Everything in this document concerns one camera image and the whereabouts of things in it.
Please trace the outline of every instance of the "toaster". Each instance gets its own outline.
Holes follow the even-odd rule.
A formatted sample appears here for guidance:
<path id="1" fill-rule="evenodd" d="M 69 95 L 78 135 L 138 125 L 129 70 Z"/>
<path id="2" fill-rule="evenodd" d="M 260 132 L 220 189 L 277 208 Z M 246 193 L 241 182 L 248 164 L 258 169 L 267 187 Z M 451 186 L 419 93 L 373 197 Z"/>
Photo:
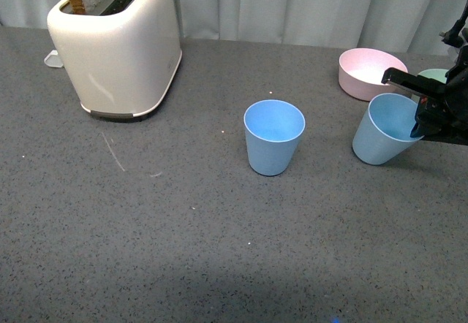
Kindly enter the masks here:
<path id="1" fill-rule="evenodd" d="M 61 0 L 47 25 L 82 108 L 93 116 L 150 113 L 181 62 L 174 0 L 104 0 L 87 15 L 74 15 Z"/>

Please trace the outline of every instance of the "speckled countertop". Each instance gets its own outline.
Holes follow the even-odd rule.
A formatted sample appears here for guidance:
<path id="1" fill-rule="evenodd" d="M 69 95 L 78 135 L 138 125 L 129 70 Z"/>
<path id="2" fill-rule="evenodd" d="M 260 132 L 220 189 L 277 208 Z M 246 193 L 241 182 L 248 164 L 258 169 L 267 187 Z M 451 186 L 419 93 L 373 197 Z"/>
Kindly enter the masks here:
<path id="1" fill-rule="evenodd" d="M 166 99 L 130 124 L 82 110 L 51 49 L 0 28 L 0 322 L 468 320 L 468 148 L 358 160 L 343 50 L 184 40 Z M 242 121 L 268 98 L 307 122 L 272 178 Z"/>

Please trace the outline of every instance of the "pink bowl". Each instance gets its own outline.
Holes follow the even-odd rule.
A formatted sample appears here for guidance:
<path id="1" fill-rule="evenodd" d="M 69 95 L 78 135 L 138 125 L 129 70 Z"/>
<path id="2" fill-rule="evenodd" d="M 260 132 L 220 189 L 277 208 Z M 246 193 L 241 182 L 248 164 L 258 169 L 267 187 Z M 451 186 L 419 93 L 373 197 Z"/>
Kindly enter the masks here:
<path id="1" fill-rule="evenodd" d="M 370 102 L 376 95 L 396 90 L 393 85 L 381 83 L 389 67 L 408 72 L 400 60 L 383 51 L 364 47 L 347 50 L 339 57 L 339 85 L 350 96 Z"/>

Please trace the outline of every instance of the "cup rim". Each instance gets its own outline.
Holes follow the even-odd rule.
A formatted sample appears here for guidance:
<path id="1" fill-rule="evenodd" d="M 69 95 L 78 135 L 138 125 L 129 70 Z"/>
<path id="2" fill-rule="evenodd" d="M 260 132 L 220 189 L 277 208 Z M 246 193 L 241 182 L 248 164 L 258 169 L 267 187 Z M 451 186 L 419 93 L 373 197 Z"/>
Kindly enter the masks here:
<path id="1" fill-rule="evenodd" d="M 249 110 L 262 103 L 262 102 L 281 102 L 282 104 L 286 104 L 288 106 L 291 106 L 297 113 L 299 113 L 299 115 L 302 117 L 302 128 L 301 130 L 299 131 L 298 134 L 296 134 L 294 137 L 290 138 L 290 139 L 286 139 L 286 140 L 271 140 L 271 139 L 265 139 L 264 137 L 261 137 L 259 136 L 258 134 L 255 134 L 250 128 L 249 126 L 247 125 L 247 122 L 246 122 L 246 116 L 247 116 L 247 113 L 249 112 Z M 297 137 L 300 137 L 301 134 L 303 134 L 304 130 L 306 129 L 306 118 L 304 117 L 303 113 L 296 107 L 294 106 L 293 104 L 289 103 L 289 102 L 285 102 L 284 100 L 278 100 L 278 99 L 266 99 L 266 100 L 260 100 L 258 102 L 254 102 L 252 105 L 250 105 L 246 112 L 244 113 L 244 127 L 250 132 L 250 134 L 252 134 L 254 137 L 258 138 L 258 139 L 261 139 L 263 141 L 266 141 L 266 142 L 270 142 L 270 143 L 286 143 L 286 142 L 290 142 L 294 139 L 296 139 Z"/>
<path id="2" fill-rule="evenodd" d="M 392 137 L 391 135 L 385 133 L 383 130 L 381 130 L 378 125 L 376 125 L 376 123 L 374 122 L 374 119 L 372 118 L 372 115 L 371 115 L 371 105 L 372 105 L 372 102 L 377 99 L 378 97 L 380 96 L 399 96 L 401 98 L 404 98 L 404 100 L 408 100 L 409 102 L 411 103 L 414 103 L 416 104 L 414 101 L 412 101 L 410 98 L 406 97 L 405 95 L 401 95 L 401 94 L 398 94 L 398 93 L 382 93 L 382 94 L 379 94 L 379 95 L 376 95 L 369 103 L 368 107 L 367 107 L 367 112 L 366 114 L 369 116 L 369 119 L 371 120 L 372 122 L 372 125 L 380 132 L 382 133 L 383 135 L 385 135 L 386 137 L 396 141 L 396 142 L 401 142 L 401 143 L 413 143 L 413 142 L 417 142 L 418 140 L 421 140 L 424 138 L 424 136 L 421 136 L 421 137 L 417 137 L 417 138 L 411 138 L 409 140 L 403 140 L 403 139 L 399 139 L 399 138 L 395 138 L 395 137 Z"/>

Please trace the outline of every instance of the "white curtain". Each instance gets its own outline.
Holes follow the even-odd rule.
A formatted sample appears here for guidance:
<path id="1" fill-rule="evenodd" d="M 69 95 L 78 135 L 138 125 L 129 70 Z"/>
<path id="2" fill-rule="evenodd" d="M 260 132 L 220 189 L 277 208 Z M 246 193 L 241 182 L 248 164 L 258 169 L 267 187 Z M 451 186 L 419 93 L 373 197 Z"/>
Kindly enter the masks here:
<path id="1" fill-rule="evenodd" d="M 0 0 L 4 26 L 45 28 L 58 0 Z M 183 37 L 443 54 L 467 0 L 175 0 Z"/>

